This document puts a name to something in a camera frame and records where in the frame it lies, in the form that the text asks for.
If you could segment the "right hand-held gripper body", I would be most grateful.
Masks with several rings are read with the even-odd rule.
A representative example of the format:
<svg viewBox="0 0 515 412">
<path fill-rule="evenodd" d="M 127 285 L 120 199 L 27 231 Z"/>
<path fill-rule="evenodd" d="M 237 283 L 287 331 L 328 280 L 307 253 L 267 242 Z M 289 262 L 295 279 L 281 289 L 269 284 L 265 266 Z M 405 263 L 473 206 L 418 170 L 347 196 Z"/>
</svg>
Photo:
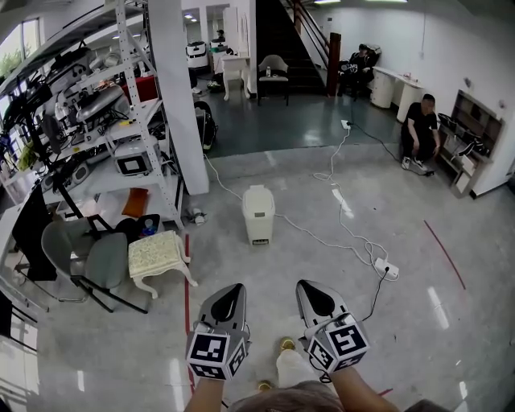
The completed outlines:
<svg viewBox="0 0 515 412">
<path fill-rule="evenodd" d="M 295 294 L 306 327 L 300 341 L 309 358 L 326 373 L 357 364 L 369 350 L 369 342 L 343 297 L 311 280 L 298 281 Z"/>
</svg>

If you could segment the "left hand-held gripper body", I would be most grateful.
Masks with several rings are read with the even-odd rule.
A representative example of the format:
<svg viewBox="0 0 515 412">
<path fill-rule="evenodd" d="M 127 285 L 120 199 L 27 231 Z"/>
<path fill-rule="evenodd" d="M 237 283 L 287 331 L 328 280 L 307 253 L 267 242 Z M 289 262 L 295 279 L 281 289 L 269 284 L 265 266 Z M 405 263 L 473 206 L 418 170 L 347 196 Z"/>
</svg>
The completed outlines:
<svg viewBox="0 0 515 412">
<path fill-rule="evenodd" d="M 186 362 L 198 378 L 232 380 L 249 351 L 246 289 L 227 286 L 207 298 L 187 335 Z"/>
</svg>

